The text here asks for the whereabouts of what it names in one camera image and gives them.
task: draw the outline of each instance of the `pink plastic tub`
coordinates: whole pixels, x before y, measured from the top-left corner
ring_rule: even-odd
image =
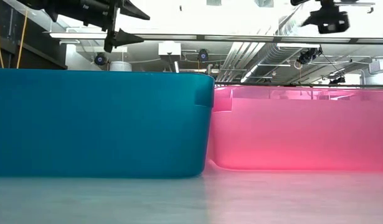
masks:
[[[383,170],[383,90],[215,89],[209,157],[236,170]]]

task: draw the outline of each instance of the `white floor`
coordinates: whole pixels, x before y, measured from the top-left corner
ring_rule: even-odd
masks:
[[[229,172],[182,180],[0,179],[0,224],[383,223],[383,174]]]

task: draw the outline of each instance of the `blue plastic tub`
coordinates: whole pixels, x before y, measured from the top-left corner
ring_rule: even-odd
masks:
[[[0,176],[198,175],[213,89],[188,73],[0,69]]]

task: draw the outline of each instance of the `gray floor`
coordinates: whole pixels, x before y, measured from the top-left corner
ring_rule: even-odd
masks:
[[[0,224],[383,223],[383,174],[229,172],[184,180],[0,179]]]

